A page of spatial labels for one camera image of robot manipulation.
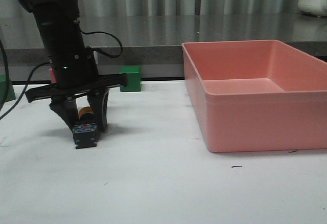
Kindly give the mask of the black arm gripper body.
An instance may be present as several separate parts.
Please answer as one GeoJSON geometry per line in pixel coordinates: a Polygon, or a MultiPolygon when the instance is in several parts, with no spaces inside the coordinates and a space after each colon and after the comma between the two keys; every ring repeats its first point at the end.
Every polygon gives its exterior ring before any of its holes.
{"type": "Polygon", "coordinates": [[[55,83],[32,88],[26,91],[28,102],[48,99],[56,96],[86,94],[101,88],[127,86],[126,73],[100,75],[94,58],[94,52],[110,58],[117,58],[100,48],[86,47],[81,51],[64,55],[51,56],[50,64],[55,83]]]}

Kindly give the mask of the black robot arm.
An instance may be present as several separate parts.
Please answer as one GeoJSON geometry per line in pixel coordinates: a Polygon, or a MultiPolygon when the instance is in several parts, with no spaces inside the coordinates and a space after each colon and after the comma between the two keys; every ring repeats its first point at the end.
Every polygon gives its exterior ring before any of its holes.
{"type": "Polygon", "coordinates": [[[111,87],[127,85],[126,74],[100,75],[94,52],[86,47],[78,20],[78,0],[18,0],[33,13],[56,82],[26,91],[29,102],[51,99],[50,109],[69,128],[79,121],[75,99],[87,96],[98,131],[107,129],[107,100],[111,87]]]}

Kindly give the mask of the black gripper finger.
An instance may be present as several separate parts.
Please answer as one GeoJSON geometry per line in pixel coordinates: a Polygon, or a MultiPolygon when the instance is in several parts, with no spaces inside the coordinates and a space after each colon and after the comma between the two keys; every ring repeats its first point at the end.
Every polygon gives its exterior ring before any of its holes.
{"type": "Polygon", "coordinates": [[[73,131],[73,127],[78,121],[76,101],[52,98],[49,107],[65,122],[70,131],[73,131]]]}
{"type": "Polygon", "coordinates": [[[87,95],[89,106],[91,107],[95,123],[100,132],[106,132],[107,124],[107,102],[108,102],[109,89],[99,89],[87,95]]]}

